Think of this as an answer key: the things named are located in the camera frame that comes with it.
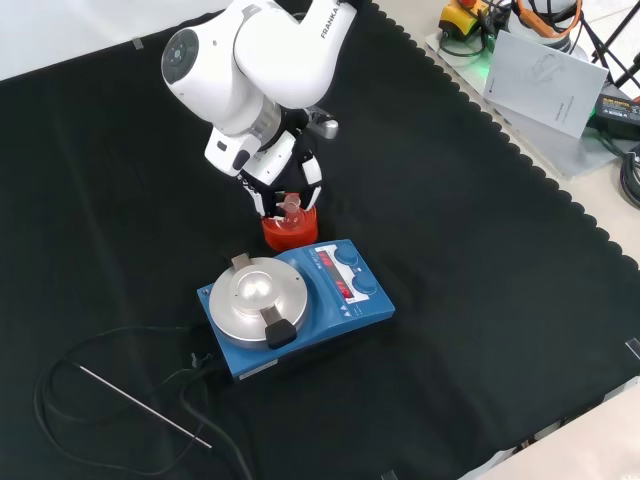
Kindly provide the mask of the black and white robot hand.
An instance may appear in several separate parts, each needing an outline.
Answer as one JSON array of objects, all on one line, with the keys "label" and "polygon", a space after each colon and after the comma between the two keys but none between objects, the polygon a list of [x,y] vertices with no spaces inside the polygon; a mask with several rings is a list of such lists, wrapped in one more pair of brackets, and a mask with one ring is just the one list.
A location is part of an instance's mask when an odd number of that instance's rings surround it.
[{"label": "black and white robot hand", "polygon": [[315,156],[317,140],[334,139],[338,129],[337,119],[317,106],[284,112],[270,145],[253,155],[237,175],[260,217],[282,219],[285,197],[293,193],[303,211],[315,206],[323,182]]}]

